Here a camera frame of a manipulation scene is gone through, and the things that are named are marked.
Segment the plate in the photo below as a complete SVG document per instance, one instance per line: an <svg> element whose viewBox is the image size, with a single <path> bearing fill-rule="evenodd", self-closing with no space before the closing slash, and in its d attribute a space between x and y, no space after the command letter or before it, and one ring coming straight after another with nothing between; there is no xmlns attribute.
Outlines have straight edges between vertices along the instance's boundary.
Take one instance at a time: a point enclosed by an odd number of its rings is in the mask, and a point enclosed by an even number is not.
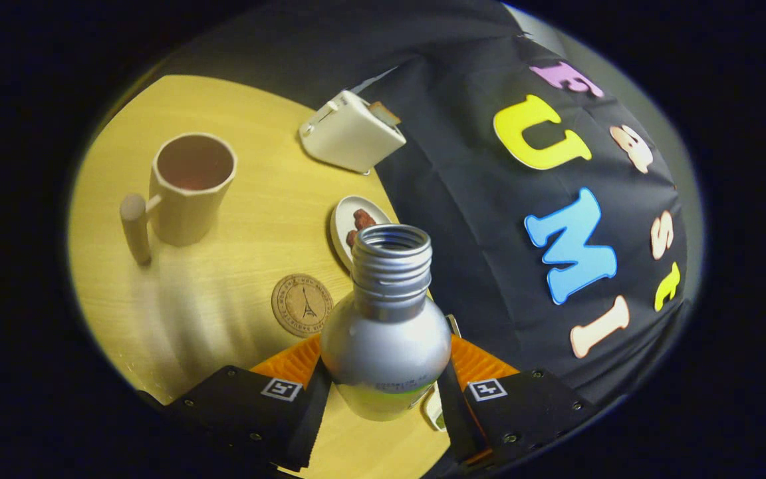
<svg viewBox="0 0 766 479"><path fill-rule="evenodd" d="M356 230L353 212L363 209L377 224L391 224L392 220L376 204L362 196L346 196L332 209L330 216L330 241L341 263L347 270L353 269L353 255L347 245L347 234Z"/></svg>
<svg viewBox="0 0 766 479"><path fill-rule="evenodd" d="M434 428L434 430L447 430L442 415L442 401L439 399L438 389L439 386L437 383L434 383L434 388L431 389L428 399L425 400L422 412L425 417L428 418L428 421L431 423L431 427Z"/></svg>

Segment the mug handle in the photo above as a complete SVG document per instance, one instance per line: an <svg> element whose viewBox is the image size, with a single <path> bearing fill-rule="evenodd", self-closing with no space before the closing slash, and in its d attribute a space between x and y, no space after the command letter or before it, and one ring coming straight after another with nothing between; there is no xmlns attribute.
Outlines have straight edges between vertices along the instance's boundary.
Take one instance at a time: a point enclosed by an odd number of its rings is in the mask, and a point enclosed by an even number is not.
<svg viewBox="0 0 766 479"><path fill-rule="evenodd" d="M127 194L120 203L122 233L125 234L128 249L138 264L147 264L152 258L150 242L146 237L146 222L161 201L160 194L153 196L149 202L139 194Z"/></svg>

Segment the cork coaster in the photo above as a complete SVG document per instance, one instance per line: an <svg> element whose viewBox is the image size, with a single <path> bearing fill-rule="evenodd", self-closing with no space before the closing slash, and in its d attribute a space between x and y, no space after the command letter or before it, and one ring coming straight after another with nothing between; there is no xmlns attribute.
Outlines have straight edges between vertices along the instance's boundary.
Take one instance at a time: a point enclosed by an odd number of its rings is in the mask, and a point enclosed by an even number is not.
<svg viewBox="0 0 766 479"><path fill-rule="evenodd" d="M321 333L332 310L332 297L309 275L288 275L277 282L271 308L286 331L300 337Z"/></svg>

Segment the bottle neck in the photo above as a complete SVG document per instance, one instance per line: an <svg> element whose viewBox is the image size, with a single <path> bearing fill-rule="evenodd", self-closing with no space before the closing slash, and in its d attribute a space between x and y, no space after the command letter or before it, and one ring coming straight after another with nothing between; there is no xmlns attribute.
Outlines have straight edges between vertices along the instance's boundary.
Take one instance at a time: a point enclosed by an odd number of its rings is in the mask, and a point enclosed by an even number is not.
<svg viewBox="0 0 766 479"><path fill-rule="evenodd" d="M431 284L431 240L419 228L381 224L360 230L353 249L354 304L380 321L419 315Z"/></svg>

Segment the aluminum bottle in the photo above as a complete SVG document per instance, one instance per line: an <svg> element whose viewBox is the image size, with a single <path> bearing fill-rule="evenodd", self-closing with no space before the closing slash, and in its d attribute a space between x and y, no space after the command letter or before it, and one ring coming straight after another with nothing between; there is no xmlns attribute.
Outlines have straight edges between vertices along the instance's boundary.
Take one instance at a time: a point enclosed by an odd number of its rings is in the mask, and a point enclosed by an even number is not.
<svg viewBox="0 0 766 479"><path fill-rule="evenodd" d="M451 357L451 331L428 297L431 240L381 224L359 231L352 254L353 292L323 327L321 357L353 412L389 421L416 405Z"/></svg>

